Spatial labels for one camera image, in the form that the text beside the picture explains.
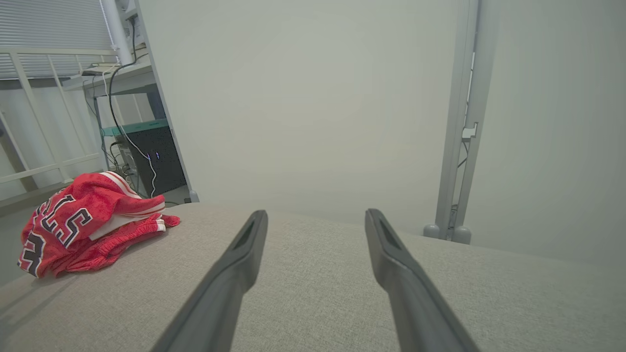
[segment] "gray metal frame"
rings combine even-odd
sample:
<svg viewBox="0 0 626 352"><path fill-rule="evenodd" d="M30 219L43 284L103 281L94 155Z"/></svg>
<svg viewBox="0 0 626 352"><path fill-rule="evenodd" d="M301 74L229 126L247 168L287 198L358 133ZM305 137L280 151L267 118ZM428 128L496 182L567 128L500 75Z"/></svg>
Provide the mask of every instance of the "gray metal frame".
<svg viewBox="0 0 626 352"><path fill-rule="evenodd" d="M144 24L145 29L145 21L143 20L143 15L141 14L141 6L140 2L135 2L137 6L137 16L139 16L139 20ZM167 101L163 96L163 88L161 87L161 80L158 77L158 70L156 63L154 61L154 55L152 55L152 48L150 46L150 38L148 35L148 31L144 31L143 35L146 39L146 48L148 49L148 53L150 54L150 60L152 61L152 72L154 74L154 79L156 81L156 86L158 87L159 95L161 96L161 102L163 103L163 110L165 111L165 116L167 117L167 122L170 125L170 130L172 131L172 138L174 139L174 146L176 147L176 152L178 153L178 159L180 160L180 166L183 168L183 174L185 175L185 181L187 183L187 187L189 188L189 198L192 202L199 202L200 198L198 197L198 192L193 190L193 185L189 180L189 175L187 174L187 168L185 167L185 159L180 154L180 147L178 146L178 138L176 137L176 131L174 130L174 124L172 123L172 116L167 107Z"/></svg>
<svg viewBox="0 0 626 352"><path fill-rule="evenodd" d="M453 85L450 95L446 147L441 168L437 215L435 224L427 225L424 228L424 235L469 244L471 231L463 224L478 158L478 146L483 132L499 24L498 4L495 0L480 0L480 3L478 0L476 2L469 0L468 7L462 8L463 11L459 12L459 28L454 53ZM465 42L463 42L463 28L466 29L467 34ZM475 29L475 35L470 38L472 29ZM474 54L473 64L471 51ZM463 113L461 107L465 104L465 99L467 99L466 114ZM469 152L463 171L456 216L452 228L449 229L457 162L464 128L475 128L475 132L469 138Z"/></svg>
<svg viewBox="0 0 626 352"><path fill-rule="evenodd" d="M478 23L478 0L461 0L459 5L448 108L448 127L443 150L441 180L439 181L437 213L435 224L427 225L424 228L425 236L439 239L448 238L447 230L452 208L454 183L456 182L465 108L470 89L471 61Z"/></svg>
<svg viewBox="0 0 626 352"><path fill-rule="evenodd" d="M459 208L454 222L455 235L457 232L468 232L469 229L463 227L467 205L470 199L470 188L474 177L476 159L478 158L478 145L483 132L485 120L485 110L487 107L487 97L491 83L491 70L493 68L493 57L495 55L496 42L498 39L498 8L494 0L482 0L480 6L480 23L475 39L475 60L474 73L471 82L471 93L468 102L467 119L465 128L476 127L475 136L470 138L469 154L465 171L463 173L463 183L459 196Z"/></svg>

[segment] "beige fabric surface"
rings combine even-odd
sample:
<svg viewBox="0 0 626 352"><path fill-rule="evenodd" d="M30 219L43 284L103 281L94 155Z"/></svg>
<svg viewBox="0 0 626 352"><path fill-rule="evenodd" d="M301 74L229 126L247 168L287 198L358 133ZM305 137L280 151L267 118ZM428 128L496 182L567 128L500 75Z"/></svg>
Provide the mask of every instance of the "beige fabric surface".
<svg viewBox="0 0 626 352"><path fill-rule="evenodd" d="M251 212L167 209L182 223L99 272L0 288L0 351L148 351ZM402 235L483 351L624 351L624 276ZM269 212L232 351L397 351L363 225Z"/></svg>

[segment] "white railing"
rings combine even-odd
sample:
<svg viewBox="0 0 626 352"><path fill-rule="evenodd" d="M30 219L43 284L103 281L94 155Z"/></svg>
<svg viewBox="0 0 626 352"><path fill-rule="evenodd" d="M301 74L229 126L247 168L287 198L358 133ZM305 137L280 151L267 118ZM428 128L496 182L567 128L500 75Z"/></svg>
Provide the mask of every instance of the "white railing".
<svg viewBox="0 0 626 352"><path fill-rule="evenodd" d="M100 155L98 153L88 153L88 150L89 150L88 139L87 139L88 137L85 135L85 133L80 132L81 130L80 127L77 127L77 126L80 126L80 122L78 120L79 117L75 116L75 114L71 111L71 109L68 106L68 99L66 97L65 91L63 90L63 86L61 85L61 81L59 79L57 71L54 67L52 56L53 55L73 55L74 58L76 59L76 63L78 64L79 70L78 72L76 72L78 74L78 73L82 73L83 71L83 67L81 65L79 56L81 55L100 56L101 60L104 61L104 56L115 55L115 52L113 50L99 50L99 49L0 47L0 54L8 54L10 56L11 61L13 62L13 66L18 76L17 78L19 79L22 89L24 90L26 94L26 98L28 99L28 103L37 121L38 127L41 130L41 133L43 134L45 144L48 147L54 160L54 163L50 165L36 167L36 168L29 168L28 163L26 162L26 159L24 158L22 151L19 149L16 139L14 138L14 135L11 132L4 115L2 114L2 111L0 111L0 120L2 121L2 124L4 125L5 132L7 136L9 137L11 143L14 145L16 153L21 163L24 165L24 169L25 169L25 171L22 171L22 172L16 172L11 175L0 177L0 184L17 180L17 179L21 179L23 177L36 175L38 173L55 170L55 169L58 169L61 172L63 182L71 182L72 179L66 171L67 166L84 162L87 160L91 160L91 159L96 159ZM37 55L47 56L52 75L54 76L54 80L61 94L61 99L63 100L63 105L65 106L65 109L69 115L69 120L80 142L84 156L78 157L78 158L72 158L70 160L62 160L61 152L59 151L59 148L57 144L55 143L55 139L62 138L62 137L59 135L54 135L53 132L56 131L57 129L52 128L52 126L50 125L51 124L50 119L43 118L44 114L40 110L37 99L35 98L35 95L33 93L33 89L28 81L27 74L24 71L24 66L22 65L22 62L20 61L19 55L21 54L37 54Z"/></svg>

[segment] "jersey number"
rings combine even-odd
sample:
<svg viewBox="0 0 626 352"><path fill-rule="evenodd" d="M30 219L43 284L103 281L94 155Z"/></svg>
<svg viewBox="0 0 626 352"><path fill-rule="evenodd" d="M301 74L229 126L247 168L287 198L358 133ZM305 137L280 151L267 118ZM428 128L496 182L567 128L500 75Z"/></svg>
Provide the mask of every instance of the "jersey number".
<svg viewBox="0 0 626 352"><path fill-rule="evenodd" d="M39 277L37 269L41 264L41 255L44 247L46 247L46 240L31 231L26 239L22 255L19 257L18 266L28 271L30 275Z"/></svg>

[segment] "white pipe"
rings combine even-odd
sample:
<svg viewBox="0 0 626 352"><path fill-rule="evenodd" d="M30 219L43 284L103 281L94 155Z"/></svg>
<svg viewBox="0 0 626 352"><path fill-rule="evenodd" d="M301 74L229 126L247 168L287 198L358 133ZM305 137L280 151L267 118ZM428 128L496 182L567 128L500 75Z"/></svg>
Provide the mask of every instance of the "white pipe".
<svg viewBox="0 0 626 352"><path fill-rule="evenodd" d="M113 50L116 51L122 65L128 65L133 62L133 58L126 44L126 36L124 35L124 27L121 25L120 14L117 11L115 0L100 0L105 17L106 28L113 42Z"/></svg>

